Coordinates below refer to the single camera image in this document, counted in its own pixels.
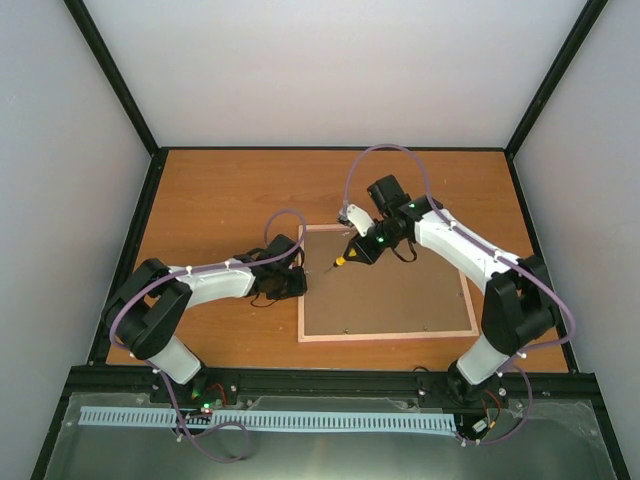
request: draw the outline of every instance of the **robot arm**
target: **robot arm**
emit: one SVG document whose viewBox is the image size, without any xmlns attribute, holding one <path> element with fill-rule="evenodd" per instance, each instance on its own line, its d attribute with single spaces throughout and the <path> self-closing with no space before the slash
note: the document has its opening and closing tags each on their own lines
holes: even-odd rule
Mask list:
<svg viewBox="0 0 640 480">
<path fill-rule="evenodd" d="M 358 233 L 351 238 L 334 266 L 349 261 L 372 265 L 386 249 L 395 252 L 399 243 L 407 240 L 410 246 L 418 243 L 445 258 L 485 295 L 483 333 L 449 368 L 450 391 L 463 403 L 512 355 L 554 327 L 558 316 L 554 314 L 556 307 L 550 298 L 496 257 L 463 238 L 450 227 L 451 222 L 492 251 L 499 252 L 501 257 L 518 263 L 550 285 L 544 262 L 535 256 L 520 259 L 498 250 L 457 222 L 436 202 L 448 220 L 445 221 L 431 208 L 426 197 L 411 200 L 392 175 L 378 180 L 367 191 L 383 218 L 373 220 L 361 208 L 347 206 L 344 216 L 338 220 L 356 227 Z"/>
<path fill-rule="evenodd" d="M 189 382 L 202 362 L 174 335 L 184 311 L 221 298 L 265 294 L 270 300 L 282 300 L 304 294 L 304 269 L 291 267 L 298 254 L 304 255 L 301 249 L 277 262 L 241 266 L 286 253 L 294 245 L 289 238 L 278 235 L 266 250 L 254 249 L 227 260 L 225 264 L 233 268 L 185 274 L 165 282 L 149 292 L 155 302 L 141 299 L 134 304 L 118 325 L 116 335 L 135 358 L 151 362 L 177 383 Z M 182 270 L 167 267 L 155 258 L 146 260 L 109 299 L 102 320 L 111 328 L 116 315 L 138 292 L 158 278 Z"/>
</svg>

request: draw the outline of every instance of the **black metal frame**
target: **black metal frame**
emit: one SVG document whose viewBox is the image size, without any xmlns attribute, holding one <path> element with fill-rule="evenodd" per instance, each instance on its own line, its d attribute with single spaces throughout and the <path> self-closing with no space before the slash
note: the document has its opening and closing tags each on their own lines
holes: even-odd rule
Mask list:
<svg viewBox="0 0 640 480">
<path fill-rule="evenodd" d="M 133 271 L 140 243 L 151 213 L 163 168 L 171 149 L 268 149 L 268 150 L 362 150 L 365 147 L 164 147 L 159 148 L 149 130 L 131 92 L 120 74 L 107 46 L 91 19 L 82 0 L 64 0 L 78 28 L 84 35 L 94 53 L 105 76 L 122 103 L 134 128 L 144 143 L 151 161 L 138 204 L 127 234 L 125 245 L 117 265 L 110 295 L 122 284 Z M 432 151 L 502 151 L 505 154 L 509 173 L 520 204 L 531 245 L 536 254 L 541 255 L 533 221 L 522 192 L 514 159 L 526 136 L 531 131 L 542 109 L 569 67 L 582 42 L 596 22 L 607 0 L 588 0 L 571 32 L 554 60 L 549 72 L 536 92 L 525 115 L 516 128 L 511 140 L 503 148 L 455 148 L 434 147 L 414 148 L 415 150 Z M 564 324 L 560 321 L 558 331 L 566 334 Z M 109 340 L 106 328 L 98 327 L 86 366 L 73 367 L 62 392 L 60 403 L 56 409 L 49 432 L 46 436 L 40 457 L 35 466 L 32 479 L 44 478 L 49 458 L 53 451 L 69 397 L 80 392 L 128 392 L 153 393 L 151 386 L 156 381 L 148 367 L 123 367 L 104 365 L 109 351 Z M 629 472 L 622 458 L 604 401 L 600 394 L 595 376 L 578 373 L 578 365 L 571 346 L 563 346 L 565 359 L 571 373 L 551 374 L 533 373 L 529 377 L 533 385 L 534 398 L 584 399 L 594 407 L 602 435 L 605 439 L 616 475 L 620 479 L 629 477 Z M 310 396 L 367 396 L 383 398 L 413 398 L 420 402 L 417 389 L 420 385 L 439 379 L 444 372 L 352 372 L 352 371 L 318 371 L 318 370 L 264 370 L 264 369 L 206 369 L 207 373 L 233 381 L 237 384 L 236 395 L 310 395 Z M 505 375 L 502 379 L 507 391 L 518 397 L 526 397 L 526 385 L 518 375 Z M 446 411 L 464 415 L 475 412 L 463 407 L 445 408 Z"/>
</svg>

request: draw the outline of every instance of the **orange wooden table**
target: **orange wooden table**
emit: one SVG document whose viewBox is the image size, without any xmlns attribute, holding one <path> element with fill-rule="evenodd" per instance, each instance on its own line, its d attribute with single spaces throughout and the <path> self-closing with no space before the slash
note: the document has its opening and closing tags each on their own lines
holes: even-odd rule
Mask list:
<svg viewBox="0 0 640 480">
<path fill-rule="evenodd" d="M 266 220 L 296 208 L 309 224 L 335 223 L 346 175 L 358 152 L 344 150 L 171 150 L 138 263 L 158 257 L 167 265 L 225 260 L 262 246 Z M 422 151 L 432 191 L 456 218 L 507 251 L 532 253 L 502 152 Z M 366 187 L 394 174 L 412 196 L 423 193 L 420 171 L 400 152 L 374 152 L 360 165 L 350 200 L 376 214 Z M 283 216 L 271 235 L 297 237 L 298 219 Z M 478 319 L 482 295 L 471 285 Z M 254 308 L 249 299 L 226 299 L 189 309 L 177 335 L 207 365 L 445 370 L 473 338 L 298 343 L 297 301 Z M 549 332 L 544 338 L 555 338 Z M 111 349 L 110 364 L 132 363 Z M 529 371 L 566 372 L 559 347 L 532 353 Z"/>
</svg>

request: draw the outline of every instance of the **white wall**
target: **white wall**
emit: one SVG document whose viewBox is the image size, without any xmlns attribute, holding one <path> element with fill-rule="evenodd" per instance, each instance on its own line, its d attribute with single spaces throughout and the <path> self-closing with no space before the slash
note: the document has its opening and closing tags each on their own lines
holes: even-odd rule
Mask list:
<svg viewBox="0 0 640 480">
<path fill-rule="evenodd" d="M 148 155 L 62 1 L 0 2 L 0 465 L 86 361 Z"/>
<path fill-rule="evenodd" d="M 585 0 L 87 0 L 161 145 L 503 147 Z"/>
<path fill-rule="evenodd" d="M 554 284 L 575 311 L 640 478 L 640 2 L 609 2 L 516 158 Z"/>
</svg>

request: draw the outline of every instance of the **cork board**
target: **cork board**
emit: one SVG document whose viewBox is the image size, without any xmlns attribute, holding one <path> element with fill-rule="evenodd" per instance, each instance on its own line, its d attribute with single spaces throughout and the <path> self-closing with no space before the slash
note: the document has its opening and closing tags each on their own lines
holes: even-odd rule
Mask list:
<svg viewBox="0 0 640 480">
<path fill-rule="evenodd" d="M 342 225 L 307 228 L 299 342 L 478 336 L 466 277 L 430 250 L 418 247 L 413 263 L 387 250 L 375 265 L 325 273 L 353 233 Z M 410 258 L 406 244 L 398 251 Z"/>
</svg>

